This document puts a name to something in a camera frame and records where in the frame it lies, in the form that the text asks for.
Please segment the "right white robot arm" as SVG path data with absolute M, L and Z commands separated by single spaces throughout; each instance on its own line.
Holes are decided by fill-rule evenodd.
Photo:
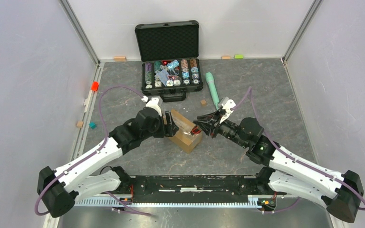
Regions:
M 271 190 L 312 201 L 335 218 L 354 223 L 364 195 L 360 176 L 351 170 L 345 173 L 330 170 L 308 161 L 277 142 L 270 140 L 256 118 L 247 117 L 236 124 L 227 119 L 225 111 L 197 116 L 192 133 L 217 135 L 247 149 L 249 159 L 264 167 L 255 186 L 258 192 Z

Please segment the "brown cardboard express box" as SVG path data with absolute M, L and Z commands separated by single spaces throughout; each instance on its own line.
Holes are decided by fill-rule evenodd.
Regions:
M 187 154 L 192 153 L 202 141 L 202 133 L 191 135 L 195 124 L 176 110 L 171 110 L 171 116 L 179 130 L 169 139 Z

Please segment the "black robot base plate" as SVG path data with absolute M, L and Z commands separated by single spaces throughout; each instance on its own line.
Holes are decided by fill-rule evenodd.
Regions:
M 121 180 L 114 195 L 131 195 L 133 203 L 242 203 L 248 196 L 275 195 L 257 175 L 136 175 L 112 167 Z

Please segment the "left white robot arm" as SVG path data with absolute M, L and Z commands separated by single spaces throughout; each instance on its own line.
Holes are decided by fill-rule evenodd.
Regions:
M 49 166 L 41 169 L 35 213 L 58 218 L 70 211 L 76 202 L 101 192 L 116 190 L 126 193 L 130 189 L 130 180 L 116 171 L 97 176 L 91 174 L 139 147 L 144 140 L 173 137 L 178 130 L 169 111 L 160 114 L 154 108 L 143 108 L 135 118 L 117 126 L 98 145 L 77 159 L 55 169 Z

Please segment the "red black utility knife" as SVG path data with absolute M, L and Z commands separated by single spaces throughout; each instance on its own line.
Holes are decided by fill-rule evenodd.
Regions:
M 194 126 L 192 129 L 191 129 L 191 131 L 190 131 L 190 133 L 191 133 L 191 135 L 195 135 L 195 134 L 200 134 L 202 132 L 202 130 L 200 129 L 200 127 L 199 126 Z

